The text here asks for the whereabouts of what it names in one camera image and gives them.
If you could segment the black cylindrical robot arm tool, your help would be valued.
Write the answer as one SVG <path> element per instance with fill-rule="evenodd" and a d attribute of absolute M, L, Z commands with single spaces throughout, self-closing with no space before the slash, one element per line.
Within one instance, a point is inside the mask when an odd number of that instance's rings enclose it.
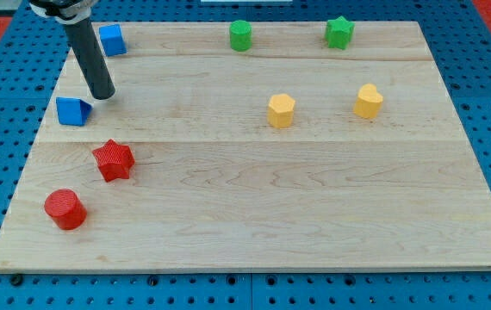
<path fill-rule="evenodd" d="M 90 93 L 95 99 L 109 99 L 115 86 L 99 46 L 90 16 L 97 0 L 29 0 L 31 10 L 53 18 L 65 31 Z"/>

